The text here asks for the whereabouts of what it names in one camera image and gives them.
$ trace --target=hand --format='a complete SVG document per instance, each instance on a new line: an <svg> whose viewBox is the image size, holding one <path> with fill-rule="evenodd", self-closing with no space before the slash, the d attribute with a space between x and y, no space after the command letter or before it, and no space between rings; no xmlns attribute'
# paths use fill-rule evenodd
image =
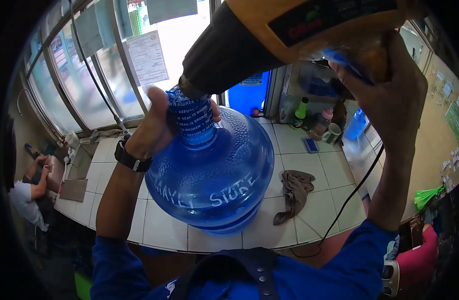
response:
<svg viewBox="0 0 459 300"><path fill-rule="evenodd" d="M36 157L36 159L34 159L37 163L40 163L40 162L45 162L46 159L48 159L49 155L42 155L40 154L38 157Z"/></svg>
<svg viewBox="0 0 459 300"><path fill-rule="evenodd" d="M151 108L141 124L126 142L125 149L133 157L146 160L163 150L178 134L176 120L167 119L168 100L165 91L151 87L148 92ZM209 99L215 122L221 121L219 108Z"/></svg>
<svg viewBox="0 0 459 300"><path fill-rule="evenodd" d="M381 137L386 154L413 159L428 83L399 33L391 30L387 34L390 82L372 87L341 65L332 62L329 65L368 116Z"/></svg>
<svg viewBox="0 0 459 300"><path fill-rule="evenodd" d="M49 174L49 166L44 165L43 169L41 170L41 178L46 178Z"/></svg>

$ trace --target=black watch strap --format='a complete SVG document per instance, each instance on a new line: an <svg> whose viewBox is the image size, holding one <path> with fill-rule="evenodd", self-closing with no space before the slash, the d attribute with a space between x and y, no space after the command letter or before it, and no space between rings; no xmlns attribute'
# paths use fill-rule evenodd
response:
<svg viewBox="0 0 459 300"><path fill-rule="evenodd" d="M124 146L126 142L128 141L128 139L130 138L130 136L131 135L129 134L125 135L119 140L118 145L116 146L116 150L114 152L114 156L116 160L118 160L119 163L127 166L133 171L145 173L149 170L149 167L151 166L153 159L148 158L145 161L141 161L139 159L135 159L133 156L127 153L126 150L124 149Z"/></svg>

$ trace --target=shirt sleeve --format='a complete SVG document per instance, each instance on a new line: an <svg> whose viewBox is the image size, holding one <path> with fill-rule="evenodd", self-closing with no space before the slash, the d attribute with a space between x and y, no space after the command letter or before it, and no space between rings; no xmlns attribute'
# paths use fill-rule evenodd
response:
<svg viewBox="0 0 459 300"><path fill-rule="evenodd" d="M20 202L31 202L31 184L17 181L10 190L10 198Z"/></svg>
<svg viewBox="0 0 459 300"><path fill-rule="evenodd" d="M360 295L358 299L376 299L382 289L383 257L388 243L394 241L397 234L366 219L322 271L344 286L346 293Z"/></svg>
<svg viewBox="0 0 459 300"><path fill-rule="evenodd" d="M125 240L96 236L91 299L142 299L151 291L141 260Z"/></svg>

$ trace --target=cup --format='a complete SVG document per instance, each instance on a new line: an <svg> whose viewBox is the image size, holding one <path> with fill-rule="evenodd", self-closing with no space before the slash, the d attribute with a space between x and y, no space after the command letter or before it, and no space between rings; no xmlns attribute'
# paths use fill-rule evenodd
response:
<svg viewBox="0 0 459 300"><path fill-rule="evenodd" d="M334 142L338 139L338 136L341 135L341 128L336 123L331 123L328 126L328 131L323 133L321 139L325 141L327 144L334 144Z"/></svg>

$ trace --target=black cable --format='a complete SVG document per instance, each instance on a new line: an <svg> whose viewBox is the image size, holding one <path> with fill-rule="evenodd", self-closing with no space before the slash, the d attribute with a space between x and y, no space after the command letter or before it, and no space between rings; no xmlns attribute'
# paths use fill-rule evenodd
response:
<svg viewBox="0 0 459 300"><path fill-rule="evenodd" d="M308 255L308 256L299 256L297 255L296 253L294 253L293 249L290 248L291 252L293 253L294 256L296 257L299 257L299 258L308 258L308 257L313 257L313 256L316 256L318 254L321 253L321 244L322 242L324 242L324 240L326 239L326 237L328 236L329 234L329 231L331 230L331 228L333 228L333 226L336 224L336 221L338 220L339 216L341 215L341 213L343 212L343 209L345 208L346 204L349 202L349 200L353 197L353 195L359 190L359 188L361 187L361 185L363 185L363 183L366 181L366 178L368 178L368 176L370 176L370 173L371 171L373 171L374 169L374 166L376 165L376 163L378 162L378 159L380 158L381 154L382 154L382 151L384 150L384 145L381 145L381 149L378 153L378 155L376 156L376 159L373 161L373 164L371 165L370 169L368 170L368 172L366 172L366 175L363 177L363 179L361 180L361 182L358 184L358 186L354 189L354 191L348 196L348 198L346 199L346 201L343 203L343 206L341 207L341 209L339 210L339 213L338 215L336 216L336 218L334 219L333 221L333 224L331 224L331 226L329 226L329 229L328 231L326 231L326 234L324 235L324 237L322 238L322 240L319 242L318 244L318 252L316 254L313 254L313 255Z"/></svg>
<svg viewBox="0 0 459 300"><path fill-rule="evenodd" d="M70 11L71 11L71 21L73 25L73 30L74 30L74 37L76 38L76 43L78 45L78 48L81 52L82 60L84 61L84 64L86 65L86 68L88 69L89 75L91 76L92 80L94 81L94 84L96 85L96 88L98 89L98 92L101 94L101 97L103 98L104 102L106 103L106 106L108 106L109 110L113 114L114 120L117 122L119 120L118 116L116 113L113 111L111 105L109 105L108 101L106 100L105 95L103 94L103 91L98 85L98 81L96 81L96 77L94 77L93 71L91 71L91 68L89 67L88 60L86 59L86 56L84 55L84 52L82 50L81 42L79 40L79 35L78 31L76 30L76 23L74 22L74 11L73 11L73 4L72 0L68 0L70 2Z"/></svg>

